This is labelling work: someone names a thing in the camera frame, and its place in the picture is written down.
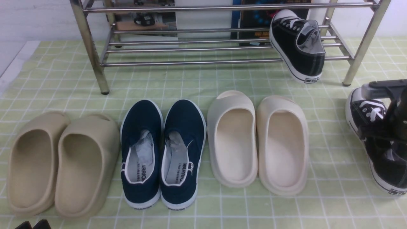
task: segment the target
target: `chrome rack bar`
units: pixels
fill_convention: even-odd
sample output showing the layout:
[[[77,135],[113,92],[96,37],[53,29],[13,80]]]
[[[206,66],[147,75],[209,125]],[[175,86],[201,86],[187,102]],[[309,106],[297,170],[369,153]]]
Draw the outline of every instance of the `chrome rack bar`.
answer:
[[[92,33],[90,32],[88,20],[86,20],[85,12],[83,11],[82,2],[81,0],[70,0],[70,3],[82,36],[83,44],[85,45],[86,52],[88,53],[88,57],[92,65],[93,72],[95,73],[96,81],[98,82],[101,93],[103,95],[107,95],[109,94],[109,86],[103,72],[103,67],[99,63],[99,56],[96,51]]]
[[[340,47],[341,43],[323,44],[325,47]],[[243,51],[256,49],[271,49],[271,45],[264,46],[243,46],[243,47],[216,47],[216,48],[140,48],[140,49],[113,49],[107,53],[158,53],[158,52],[208,52],[208,51]]]
[[[319,28],[328,28],[328,25],[319,25]],[[153,30],[153,31],[114,31],[114,33],[131,33],[131,34],[178,34],[178,33],[219,33],[219,32],[253,32],[268,31],[269,27],[263,28],[236,28],[236,29],[177,29],[177,30]]]
[[[105,47],[103,48],[100,63],[106,62],[107,58],[109,57],[109,53],[107,52],[110,49],[110,41],[112,40],[113,35],[113,27],[110,29],[109,34],[107,35],[107,40],[105,43]]]
[[[327,20],[329,22],[329,33],[331,35],[336,36],[337,38],[335,39],[335,42],[341,43],[342,46],[339,47],[339,49],[341,50],[341,52],[343,53],[343,55],[345,56],[350,56],[352,57],[352,60],[349,60],[349,64],[353,63],[353,58],[354,55],[351,51],[351,49],[349,48],[349,46],[346,44],[345,40],[342,38],[342,36],[338,33],[338,30],[336,30],[335,26],[332,24],[332,22],[329,20]]]
[[[231,10],[271,10],[271,9],[316,9],[316,8],[355,8],[374,7],[373,2],[349,2],[349,3],[304,3],[304,4],[255,4],[234,6],[210,6],[210,7],[114,7],[114,8],[88,8],[86,13],[170,13],[179,11],[231,11]]]
[[[335,3],[338,3],[338,0],[330,0],[329,2],[335,4]],[[329,22],[326,19],[332,18],[334,11],[335,11],[335,8],[326,9],[325,17],[324,17],[324,20],[322,21],[322,24],[329,24]],[[325,36],[327,31],[328,31],[328,28],[321,29],[321,36]]]
[[[336,36],[321,36],[321,40],[334,40]],[[134,41],[134,42],[110,42],[110,46],[133,46],[133,45],[175,45],[175,44],[217,44],[217,43],[250,43],[269,42],[268,38],[253,39],[213,39],[213,40],[178,40],[178,41]]]
[[[92,6],[93,6],[93,3],[95,3],[95,0],[85,0],[85,1],[83,2],[83,7],[84,7],[84,9],[92,7]]]
[[[333,56],[325,57],[325,60],[348,60],[351,57]],[[189,64],[247,64],[247,63],[272,63],[281,62],[280,58],[269,59],[234,59],[234,60],[199,60],[199,61],[165,61],[165,62],[117,62],[103,63],[103,67],[120,67],[120,66],[166,66],[166,65],[189,65]]]
[[[390,5],[391,0],[380,0],[379,7],[375,10],[372,19],[366,29],[365,35],[362,38],[362,41],[359,45],[359,48],[356,51],[353,63],[350,65],[348,72],[346,73],[345,79],[342,82],[342,85],[347,87],[350,86],[356,72],[358,71],[362,60],[365,57],[370,43],[373,40],[374,35],[376,34],[377,29],[379,28],[380,22],[383,19],[384,14],[386,13],[387,8]]]
[[[324,44],[325,47],[339,47],[344,56],[337,57],[326,57],[325,60],[347,60],[350,63],[350,68],[346,73],[346,77],[343,81],[344,86],[349,86],[356,75],[358,68],[361,65],[362,59],[365,56],[368,47],[378,29],[378,26],[391,2],[391,0],[360,0],[361,2],[338,2],[338,0],[329,0],[329,3],[304,3],[304,4],[252,4],[252,5],[227,5],[227,6],[198,6],[198,7],[114,7],[112,0],[101,0],[104,3],[104,8],[93,7],[96,0],[84,0],[82,4],[81,0],[70,0],[72,10],[75,19],[78,24],[79,31],[81,33],[86,52],[90,59],[93,71],[96,76],[99,88],[103,95],[109,93],[109,87],[107,80],[104,75],[104,67],[113,66],[161,66],[161,65],[188,65],[188,64],[244,64],[244,63],[273,63],[279,62],[279,58],[271,59],[236,59],[236,60],[209,60],[209,61],[168,61],[168,62],[125,62],[125,63],[109,63],[107,62],[108,55],[110,53],[149,53],[149,52],[165,52],[165,51],[223,51],[223,50],[256,50],[256,49],[266,49],[269,46],[245,46],[236,47],[228,46],[225,48],[150,48],[150,49],[124,49],[116,50],[111,49],[112,46],[119,48],[121,46],[131,46],[131,45],[171,45],[171,44],[212,44],[212,43],[241,43],[241,42],[268,42],[268,39],[257,38],[257,39],[236,39],[236,40],[221,40],[221,39],[207,39],[207,40],[179,40],[179,41],[134,41],[134,42],[121,42],[121,34],[145,34],[145,35],[155,35],[155,34],[178,34],[178,33],[215,33],[215,32],[245,32],[245,31],[268,31],[269,28],[225,28],[225,29],[180,29],[180,30],[155,30],[155,31],[135,31],[135,30],[118,30],[120,28],[120,22],[115,21],[115,13],[130,13],[130,12],[152,12],[152,13],[163,13],[163,12],[178,12],[178,11],[247,11],[247,10],[271,10],[271,9],[315,9],[315,8],[325,8],[326,14],[322,25],[319,26],[321,29],[321,36],[323,40],[334,40],[335,43]],[[331,24],[331,20],[334,14],[335,8],[355,8],[355,7],[365,7],[370,8],[374,14],[370,21],[370,24],[365,31],[364,37],[361,44],[358,47],[356,54],[353,56],[351,50],[339,35],[336,28]],[[89,13],[105,13],[111,31],[108,35],[105,47],[101,53],[101,58],[97,53],[96,47],[94,45],[93,37],[89,28],[87,21],[87,15]]]

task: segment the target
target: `grid pattern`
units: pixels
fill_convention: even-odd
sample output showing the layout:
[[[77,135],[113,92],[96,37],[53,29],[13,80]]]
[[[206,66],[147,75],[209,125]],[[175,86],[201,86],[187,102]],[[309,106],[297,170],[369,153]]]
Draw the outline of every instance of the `grid pattern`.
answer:
[[[351,49],[359,40],[347,40]],[[350,91],[372,80],[407,77],[407,37],[376,38],[351,87],[341,86],[346,61],[326,62],[321,81],[294,82],[283,63],[106,68],[111,93],[99,92],[82,42],[42,42],[0,100],[0,228],[14,229],[25,220],[47,218],[53,229],[222,228],[222,229],[375,229],[407,228],[407,196],[395,198],[373,182],[367,158],[345,121]],[[102,43],[97,42],[98,49]],[[340,55],[327,48],[329,55]],[[171,53],[158,56],[111,55],[109,61],[244,59],[276,57],[273,50],[218,53]],[[165,115],[180,98],[191,99],[206,115],[212,100],[225,90],[240,90],[257,106],[268,95],[293,99],[304,110],[310,132],[310,166],[305,190],[295,198],[268,192],[257,178],[247,188],[220,185],[205,146],[198,197],[183,211],[170,211],[161,201],[140,211],[123,200],[120,166],[103,209],[82,221],[62,220],[52,207],[33,218],[16,218],[6,199],[7,159],[22,125],[48,110],[71,119],[103,112],[118,124],[141,99],[151,99]]]

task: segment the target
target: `rack leg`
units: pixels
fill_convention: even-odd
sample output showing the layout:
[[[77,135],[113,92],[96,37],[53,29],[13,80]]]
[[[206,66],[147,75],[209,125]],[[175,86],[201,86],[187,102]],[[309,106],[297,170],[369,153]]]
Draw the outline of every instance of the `rack leg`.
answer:
[[[101,93],[103,95],[107,95],[109,94],[109,86],[103,72],[103,67],[100,66],[99,63],[99,56],[90,32],[88,21],[86,20],[86,16],[83,12],[82,2],[81,0],[70,0],[70,3]]]
[[[338,0],[329,0],[329,3],[338,3]],[[334,11],[335,11],[335,8],[326,9],[325,17],[324,17],[324,20],[322,21],[322,24],[324,24],[324,25],[329,24],[330,20],[332,19]],[[322,28],[321,33],[320,33],[321,36],[326,36],[327,31],[328,31],[328,28]]]
[[[104,4],[106,7],[113,7],[113,3],[112,0],[104,0]],[[109,22],[109,25],[111,28],[115,28],[116,27],[116,19],[114,17],[113,13],[107,13],[107,20]],[[113,35],[113,40],[115,42],[119,42],[120,41],[120,35],[119,34],[114,34]]]
[[[373,40],[374,35],[380,25],[380,22],[383,19],[384,14],[386,13],[387,8],[389,7],[391,0],[380,0],[379,7],[373,13],[373,17],[370,20],[368,28],[365,32],[365,35],[362,38],[362,41],[359,45],[359,48],[355,54],[353,59],[353,63],[350,65],[348,72],[346,73],[345,79],[342,82],[342,85],[348,87],[351,85],[357,70],[359,69],[360,65],[362,64],[362,60],[365,57],[370,43]]]

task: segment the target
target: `beige slide sandal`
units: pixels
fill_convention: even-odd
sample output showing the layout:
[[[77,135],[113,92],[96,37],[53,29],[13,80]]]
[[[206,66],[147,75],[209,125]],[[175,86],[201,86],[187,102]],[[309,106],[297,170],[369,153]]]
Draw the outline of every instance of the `beige slide sandal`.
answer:
[[[306,183],[309,134],[304,112],[292,100],[269,96],[257,108],[258,174],[277,195],[300,193]]]
[[[239,91],[221,93],[208,110],[210,163],[228,187],[246,187],[257,176],[256,121],[252,101]]]
[[[69,122],[62,112],[47,112],[17,134],[7,174],[7,200],[14,214],[33,216],[54,203],[58,141]]]
[[[65,129],[59,141],[55,208],[63,218],[95,215],[105,203],[120,149],[119,128],[91,114]]]

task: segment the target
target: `shoe insole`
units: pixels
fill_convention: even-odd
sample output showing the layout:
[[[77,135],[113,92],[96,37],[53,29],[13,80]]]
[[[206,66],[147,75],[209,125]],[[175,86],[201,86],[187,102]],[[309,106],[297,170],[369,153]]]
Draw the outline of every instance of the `shoe insole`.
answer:
[[[11,161],[10,201],[25,208],[40,201],[51,176],[51,140],[43,130],[32,130],[20,137]]]
[[[168,170],[165,181],[169,185],[180,184],[188,172],[188,152],[174,149],[170,146],[170,140],[166,141],[166,148],[166,167]]]
[[[291,112],[270,117],[266,147],[268,176],[280,187],[290,187],[301,177],[304,137],[301,122]]]
[[[70,134],[63,140],[63,161],[59,168],[61,190],[60,206],[69,213],[84,210],[98,192],[97,185],[102,173],[102,157],[98,144],[82,134]]]
[[[246,179],[252,170],[253,116],[245,109],[226,112],[219,121],[215,151],[220,173],[230,181]]]
[[[135,183],[148,179],[153,173],[153,170],[154,161],[149,165],[141,164],[135,147],[132,147],[129,154],[129,162],[127,164],[127,175],[130,182]]]

